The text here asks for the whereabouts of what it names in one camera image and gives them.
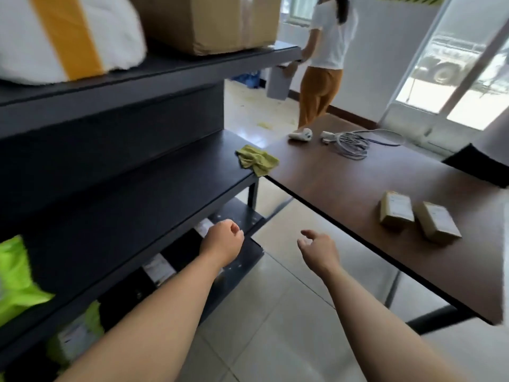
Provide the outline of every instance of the white package with orange stripe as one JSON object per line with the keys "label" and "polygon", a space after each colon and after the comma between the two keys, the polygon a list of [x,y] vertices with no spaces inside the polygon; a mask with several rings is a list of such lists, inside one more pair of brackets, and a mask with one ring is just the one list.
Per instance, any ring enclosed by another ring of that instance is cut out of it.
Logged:
{"label": "white package with orange stripe", "polygon": [[129,0],[0,0],[0,79],[78,80],[127,70],[145,53]]}

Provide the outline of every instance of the hand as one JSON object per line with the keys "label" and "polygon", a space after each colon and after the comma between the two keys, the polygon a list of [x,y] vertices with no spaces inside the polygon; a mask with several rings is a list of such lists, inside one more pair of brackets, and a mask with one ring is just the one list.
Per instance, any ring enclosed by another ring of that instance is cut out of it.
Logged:
{"label": "hand", "polygon": [[232,220],[223,220],[210,227],[201,242],[200,255],[217,259],[220,268],[228,265],[239,255],[244,242],[244,232]]}
{"label": "hand", "polygon": [[311,230],[300,232],[313,240],[311,244],[301,238],[297,240],[302,258],[310,270],[324,280],[327,275],[340,269],[340,254],[337,252],[333,239],[326,234]]}
{"label": "hand", "polygon": [[295,75],[297,68],[299,67],[299,63],[297,62],[291,62],[283,69],[283,75],[284,77],[290,79],[293,78]]}

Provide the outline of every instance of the white t-shirt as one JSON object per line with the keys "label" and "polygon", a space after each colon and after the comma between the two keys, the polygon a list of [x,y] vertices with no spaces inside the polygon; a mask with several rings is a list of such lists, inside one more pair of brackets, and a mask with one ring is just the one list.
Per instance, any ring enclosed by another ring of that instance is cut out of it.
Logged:
{"label": "white t-shirt", "polygon": [[351,4],[347,21],[343,25],[337,21],[336,0],[315,6],[309,28],[319,29],[322,34],[315,53],[311,57],[311,67],[329,70],[343,69],[345,55],[358,23],[359,15]]}

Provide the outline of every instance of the green plastic package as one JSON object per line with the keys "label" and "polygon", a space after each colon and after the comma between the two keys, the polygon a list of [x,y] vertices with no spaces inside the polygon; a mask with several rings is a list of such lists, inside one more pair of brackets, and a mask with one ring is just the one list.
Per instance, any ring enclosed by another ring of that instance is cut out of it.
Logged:
{"label": "green plastic package", "polygon": [[60,372],[65,371],[73,361],[104,335],[99,306],[98,301],[92,302],[84,314],[60,328],[47,341],[46,354],[49,359],[62,366]]}
{"label": "green plastic package", "polygon": [[0,326],[53,296],[33,282],[21,236],[0,243]]}

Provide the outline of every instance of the glass door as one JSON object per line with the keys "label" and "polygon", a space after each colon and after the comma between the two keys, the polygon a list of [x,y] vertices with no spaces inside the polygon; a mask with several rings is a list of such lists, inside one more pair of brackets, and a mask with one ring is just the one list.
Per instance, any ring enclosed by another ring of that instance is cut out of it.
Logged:
{"label": "glass door", "polygon": [[450,155],[509,106],[509,0],[446,0],[380,125]]}

